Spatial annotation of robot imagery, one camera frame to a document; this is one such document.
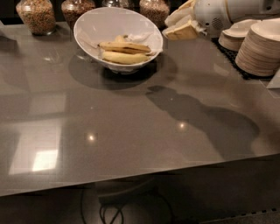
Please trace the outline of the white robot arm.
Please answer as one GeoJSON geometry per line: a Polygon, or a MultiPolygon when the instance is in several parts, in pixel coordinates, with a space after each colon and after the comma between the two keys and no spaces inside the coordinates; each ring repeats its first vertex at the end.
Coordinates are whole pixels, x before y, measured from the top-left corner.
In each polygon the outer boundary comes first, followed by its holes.
{"type": "Polygon", "coordinates": [[[234,23],[280,15],[280,0],[188,0],[164,21],[169,40],[217,38],[234,23]]]}

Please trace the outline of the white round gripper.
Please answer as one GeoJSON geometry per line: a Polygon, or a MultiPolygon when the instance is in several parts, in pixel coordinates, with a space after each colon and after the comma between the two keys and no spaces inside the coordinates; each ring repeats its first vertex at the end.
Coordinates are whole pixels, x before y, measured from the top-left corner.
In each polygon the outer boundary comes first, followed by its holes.
{"type": "Polygon", "coordinates": [[[196,0],[196,3],[187,0],[164,23],[169,28],[163,31],[163,35],[169,40],[196,39],[205,33],[205,29],[209,36],[219,36],[232,25],[228,0],[196,0]],[[185,24],[176,24],[182,18],[193,18],[193,15],[198,22],[189,19],[185,24]]]}

